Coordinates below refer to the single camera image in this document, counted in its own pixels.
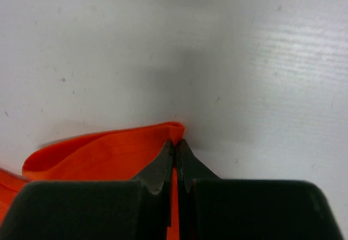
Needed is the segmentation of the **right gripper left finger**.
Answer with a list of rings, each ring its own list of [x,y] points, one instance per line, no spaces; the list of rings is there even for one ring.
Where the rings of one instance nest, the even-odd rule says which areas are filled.
[[[131,181],[140,181],[151,194],[159,194],[171,185],[174,144],[167,140],[158,155],[140,170]]]

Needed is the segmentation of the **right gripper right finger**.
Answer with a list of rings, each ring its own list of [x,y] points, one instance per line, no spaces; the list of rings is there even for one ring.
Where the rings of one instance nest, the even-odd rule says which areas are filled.
[[[176,146],[176,167],[179,194],[189,193],[194,179],[220,179],[194,155],[185,139]]]

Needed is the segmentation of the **orange t shirt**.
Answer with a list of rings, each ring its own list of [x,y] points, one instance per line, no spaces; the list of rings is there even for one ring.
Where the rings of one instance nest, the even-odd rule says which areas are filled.
[[[176,168],[159,194],[131,178],[183,134],[177,122],[86,134],[34,152],[21,176],[1,170],[1,239],[179,239]]]

